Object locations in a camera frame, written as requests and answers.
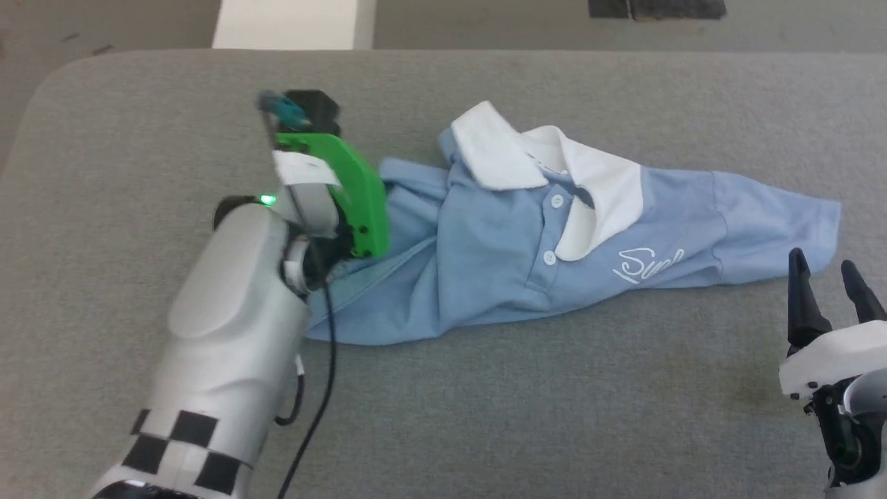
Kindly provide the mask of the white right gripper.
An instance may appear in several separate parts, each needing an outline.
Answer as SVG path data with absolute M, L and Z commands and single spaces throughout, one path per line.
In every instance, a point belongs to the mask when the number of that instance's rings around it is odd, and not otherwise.
M 886 367 L 886 310 L 852 260 L 843 260 L 846 296 L 859 324 L 832 331 L 810 285 L 811 269 L 800 247 L 789 253 L 788 342 L 801 349 L 780 364 L 786 396 L 810 399 L 817 389 Z

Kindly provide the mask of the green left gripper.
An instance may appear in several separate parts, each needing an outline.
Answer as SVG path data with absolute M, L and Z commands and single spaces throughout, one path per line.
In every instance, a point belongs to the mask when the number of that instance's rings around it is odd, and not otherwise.
M 326 133 L 278 132 L 273 152 L 283 186 L 320 184 L 329 193 L 337 220 L 351 234 L 356 258 L 389 251 L 387 192 L 379 173 L 352 146 Z

